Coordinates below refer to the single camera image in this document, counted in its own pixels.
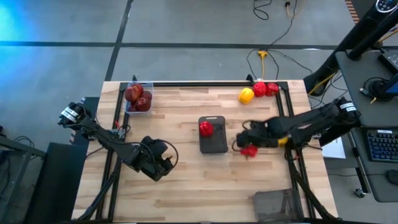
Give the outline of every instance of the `bell pepper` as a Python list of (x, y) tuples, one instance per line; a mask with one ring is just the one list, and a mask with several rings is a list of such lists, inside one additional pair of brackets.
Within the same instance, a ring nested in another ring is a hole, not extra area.
[(213, 125), (208, 121), (202, 122), (199, 124), (199, 132), (203, 137), (211, 136), (213, 134)]
[(254, 97), (254, 92), (250, 88), (244, 88), (238, 96), (239, 102), (248, 104)]
[(267, 84), (267, 93), (266, 96), (275, 96), (278, 94), (279, 86), (275, 83), (268, 83)]
[(267, 93), (267, 86), (264, 82), (258, 82), (253, 85), (254, 96), (261, 97)]
[(255, 157), (259, 149), (256, 146), (250, 145), (241, 150), (241, 154), (250, 157)]

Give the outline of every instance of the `plastic bowl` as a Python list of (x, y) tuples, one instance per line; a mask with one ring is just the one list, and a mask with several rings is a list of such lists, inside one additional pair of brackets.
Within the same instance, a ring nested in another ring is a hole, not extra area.
[(149, 108), (148, 111), (133, 111), (133, 112), (129, 112), (127, 110), (129, 109), (131, 103), (129, 101), (126, 101), (126, 107), (125, 107), (124, 111), (127, 114), (129, 114), (129, 115), (150, 113), (150, 111), (152, 110), (152, 105), (153, 105), (154, 96), (155, 96), (154, 95), (154, 84), (152, 82), (137, 82), (137, 81), (134, 81), (134, 82), (129, 83), (127, 87), (130, 87), (130, 86), (132, 86), (134, 84), (142, 85), (144, 91), (148, 91), (148, 92), (150, 92), (152, 94), (152, 100), (150, 101), (150, 108)]

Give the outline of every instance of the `black keyboard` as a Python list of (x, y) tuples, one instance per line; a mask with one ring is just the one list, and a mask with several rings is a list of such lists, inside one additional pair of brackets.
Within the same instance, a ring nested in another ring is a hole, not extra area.
[(367, 130), (371, 161), (398, 162), (398, 131)]

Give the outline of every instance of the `red pepper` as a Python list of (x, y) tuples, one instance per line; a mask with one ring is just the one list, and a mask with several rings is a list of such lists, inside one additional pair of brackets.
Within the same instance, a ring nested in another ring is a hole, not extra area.
[(254, 96), (256, 97), (265, 96), (267, 93), (266, 84), (263, 82), (257, 82), (256, 84), (253, 85), (253, 92)]
[(256, 146), (250, 145), (241, 150), (241, 154), (250, 157), (255, 157), (259, 149)]
[(199, 132), (203, 137), (208, 137), (213, 134), (213, 125), (208, 121), (199, 124)]
[(267, 93), (266, 96), (275, 96), (278, 94), (279, 86), (275, 83), (268, 83), (267, 84)]

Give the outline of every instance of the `wooden table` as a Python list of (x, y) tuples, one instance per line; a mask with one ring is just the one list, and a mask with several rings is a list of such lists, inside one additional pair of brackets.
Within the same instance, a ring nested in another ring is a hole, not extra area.
[[(119, 82), (105, 82), (97, 116), (100, 125), (111, 129)], [(288, 81), (294, 113), (310, 109), (302, 80)], [(292, 187), (283, 149), (260, 149), (255, 158), (246, 158), (231, 149), (235, 135), (246, 119), (265, 120), (278, 116), (275, 97), (255, 98), (242, 105), (237, 97), (242, 87), (155, 87), (151, 115), (130, 116), (132, 131), (126, 141), (144, 136), (167, 140), (180, 154), (176, 168), (154, 182), (142, 172), (122, 166), (115, 209), (115, 222), (255, 222), (252, 196), (257, 191)], [(199, 150), (198, 119), (206, 115), (226, 118), (229, 151), (205, 156)], [(120, 123), (123, 120), (121, 110)], [(319, 146), (312, 140), (311, 145)], [(99, 148), (90, 143), (88, 152)], [(164, 156), (172, 156), (173, 150)], [(303, 150), (310, 188), (319, 201), (337, 216), (322, 152)], [(85, 162), (73, 217), (79, 217), (100, 190), (106, 150)], [(307, 214), (303, 192), (302, 207)], [(109, 196), (105, 211), (108, 210)]]

